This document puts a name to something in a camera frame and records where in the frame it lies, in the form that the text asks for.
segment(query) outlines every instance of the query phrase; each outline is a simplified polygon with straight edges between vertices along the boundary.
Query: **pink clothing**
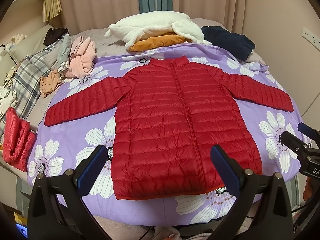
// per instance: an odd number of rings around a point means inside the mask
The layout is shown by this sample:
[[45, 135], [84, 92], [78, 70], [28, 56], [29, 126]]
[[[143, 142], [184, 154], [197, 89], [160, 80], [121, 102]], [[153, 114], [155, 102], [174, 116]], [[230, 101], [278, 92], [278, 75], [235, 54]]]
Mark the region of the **pink clothing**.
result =
[[82, 78], [92, 71], [93, 60], [96, 57], [96, 47], [91, 38], [83, 41], [83, 36], [78, 37], [71, 46], [70, 65], [65, 72], [69, 78]]

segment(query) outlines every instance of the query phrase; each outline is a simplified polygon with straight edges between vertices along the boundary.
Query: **purple flowered bedsheet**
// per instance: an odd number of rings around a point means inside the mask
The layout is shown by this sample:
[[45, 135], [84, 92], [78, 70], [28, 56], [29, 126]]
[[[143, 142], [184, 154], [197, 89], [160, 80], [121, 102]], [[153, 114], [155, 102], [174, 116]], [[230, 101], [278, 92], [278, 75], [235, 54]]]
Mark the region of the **purple flowered bedsheet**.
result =
[[[267, 66], [259, 63], [240, 63], [228, 51], [219, 47], [185, 43], [143, 53], [98, 58], [92, 73], [63, 84], [50, 106], [103, 78], [121, 77], [134, 67], [148, 64], [151, 58], [176, 58], [183, 55], [190, 61], [216, 66], [227, 73], [247, 75], [269, 86], [283, 89], [268, 72]], [[298, 173], [300, 163], [297, 155], [281, 144], [279, 136], [287, 130], [310, 143], [310, 139], [297, 129], [298, 123], [302, 120], [295, 103], [294, 112], [289, 113], [246, 101], [236, 102], [247, 129], [258, 146], [263, 174], [272, 175], [280, 171], [285, 181], [294, 177]], [[46, 127], [42, 120], [28, 161], [29, 183], [34, 183], [39, 172], [55, 176], [68, 168], [75, 168], [98, 144], [104, 144], [110, 147], [109, 159], [89, 195], [83, 198], [92, 214], [132, 225], [174, 226], [208, 222], [228, 213], [235, 197], [225, 188], [203, 195], [144, 201], [117, 200], [113, 194], [110, 175], [116, 126], [115, 111], [114, 108], [52, 127]]]

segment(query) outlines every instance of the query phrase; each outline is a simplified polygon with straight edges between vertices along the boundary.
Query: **beige clothing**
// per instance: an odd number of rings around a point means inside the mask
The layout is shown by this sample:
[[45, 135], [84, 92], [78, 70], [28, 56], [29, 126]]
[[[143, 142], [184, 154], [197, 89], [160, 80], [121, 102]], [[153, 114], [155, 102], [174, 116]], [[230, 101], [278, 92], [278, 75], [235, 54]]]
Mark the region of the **beige clothing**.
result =
[[61, 84], [60, 74], [57, 69], [55, 69], [51, 71], [47, 77], [40, 78], [40, 92], [43, 97], [46, 97], [55, 91]]

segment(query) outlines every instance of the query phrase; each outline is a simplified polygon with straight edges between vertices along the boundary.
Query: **folded red jacket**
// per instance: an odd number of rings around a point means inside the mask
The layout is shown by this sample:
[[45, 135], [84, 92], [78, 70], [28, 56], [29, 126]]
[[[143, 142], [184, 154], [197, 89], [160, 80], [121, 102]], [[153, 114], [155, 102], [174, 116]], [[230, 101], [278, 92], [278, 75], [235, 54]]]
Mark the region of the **folded red jacket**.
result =
[[10, 107], [4, 127], [3, 159], [11, 166], [26, 172], [27, 159], [36, 135], [30, 131], [30, 123], [20, 119]]

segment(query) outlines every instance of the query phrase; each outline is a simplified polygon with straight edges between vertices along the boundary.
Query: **white fleece blanket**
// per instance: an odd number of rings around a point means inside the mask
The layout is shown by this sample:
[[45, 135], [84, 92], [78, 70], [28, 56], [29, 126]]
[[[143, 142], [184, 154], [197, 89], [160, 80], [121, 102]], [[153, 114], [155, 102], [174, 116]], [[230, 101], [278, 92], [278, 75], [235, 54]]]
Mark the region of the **white fleece blanket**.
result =
[[167, 32], [190, 39], [193, 43], [211, 44], [204, 41], [204, 35], [190, 17], [184, 13], [172, 11], [154, 11], [132, 15], [109, 25], [105, 37], [114, 35], [126, 43], [125, 48], [133, 46], [137, 41], [161, 36]]

